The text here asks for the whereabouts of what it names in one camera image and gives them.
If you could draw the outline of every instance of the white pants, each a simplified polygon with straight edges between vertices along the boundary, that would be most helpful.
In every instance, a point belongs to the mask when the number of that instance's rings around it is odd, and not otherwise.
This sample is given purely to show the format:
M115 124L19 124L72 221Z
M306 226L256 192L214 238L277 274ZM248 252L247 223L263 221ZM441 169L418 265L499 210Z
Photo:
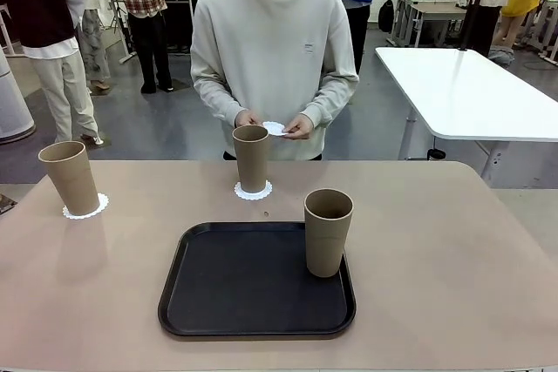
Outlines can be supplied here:
M98 137L99 129L93 117L93 102L87 91L84 62L79 51L68 57L54 59L31 58L41 81L46 101L56 122L56 142L70 141L71 109L76 112L83 134Z

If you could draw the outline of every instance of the shoe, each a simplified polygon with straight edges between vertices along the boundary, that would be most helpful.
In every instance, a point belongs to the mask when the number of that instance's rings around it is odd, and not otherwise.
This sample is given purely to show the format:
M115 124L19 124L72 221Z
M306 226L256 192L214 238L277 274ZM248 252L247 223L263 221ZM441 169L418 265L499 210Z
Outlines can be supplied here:
M105 82L101 82L99 80L92 80L91 81L91 85L95 88L95 89L99 89L100 91L108 91L111 86L108 85Z
M84 140L87 144L94 144L94 145L103 145L105 141L101 137L92 137L91 135L82 134L81 139Z
M170 93L171 91L174 91L174 88L172 86L161 86L161 85L157 85L157 87L159 87L162 91L165 91L166 93Z
M143 86L141 86L141 93L143 95L151 95L156 92L157 92L157 87L155 87L155 85L150 86L144 84Z

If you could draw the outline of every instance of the tray rim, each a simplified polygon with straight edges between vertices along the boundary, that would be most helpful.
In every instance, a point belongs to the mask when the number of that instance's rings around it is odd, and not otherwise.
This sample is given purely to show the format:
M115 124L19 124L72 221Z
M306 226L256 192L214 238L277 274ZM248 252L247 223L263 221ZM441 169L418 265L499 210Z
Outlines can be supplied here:
M179 258L186 252L187 242L184 244L185 239L188 236L195 236L199 233L204 233L211 227L218 226L224 227L229 225L237 226L257 226L257 225L278 225L287 226L291 225L295 229L304 229L304 222L301 221L257 221L257 222L231 222L231 221L219 221L219 222L202 222L193 227L188 228L188 230L181 235L176 250L174 252L173 261L168 271L167 279L165 280L165 285L163 287L161 297L159 300L159 306L157 307L157 314L159 318L160 325L171 335L179 337L242 337L242 336L335 336L343 333L355 319L357 314L357 300L355 298L355 292L352 286L352 281L350 279L349 264L347 263L346 253L343 253L343 258L341 259L341 267L339 268L339 274L341 274L341 284L344 289L345 300L347 303L347 315L344 320L336 328L320 331L320 332L308 332L308 331L291 331L291 332L263 332L263 333L184 333L183 331L175 328L171 322L168 320L168 306L172 299L174 292L175 278L180 270L180 263L178 263Z

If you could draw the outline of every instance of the black backpack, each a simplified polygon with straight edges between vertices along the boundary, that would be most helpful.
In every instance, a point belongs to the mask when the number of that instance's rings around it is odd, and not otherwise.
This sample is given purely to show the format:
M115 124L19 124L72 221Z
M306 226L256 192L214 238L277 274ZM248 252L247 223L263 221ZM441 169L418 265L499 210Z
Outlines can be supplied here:
M378 27L383 32L391 32L391 27L393 26L393 19L395 17L395 12L393 11L393 2L387 0L378 13Z

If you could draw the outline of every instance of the person's left hand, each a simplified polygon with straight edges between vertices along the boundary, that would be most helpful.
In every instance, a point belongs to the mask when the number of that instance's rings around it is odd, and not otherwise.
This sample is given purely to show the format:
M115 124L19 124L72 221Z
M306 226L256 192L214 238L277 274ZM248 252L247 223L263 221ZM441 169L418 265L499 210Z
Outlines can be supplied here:
M282 131L287 132L284 139L309 139L314 131L314 124L306 115L299 113Z

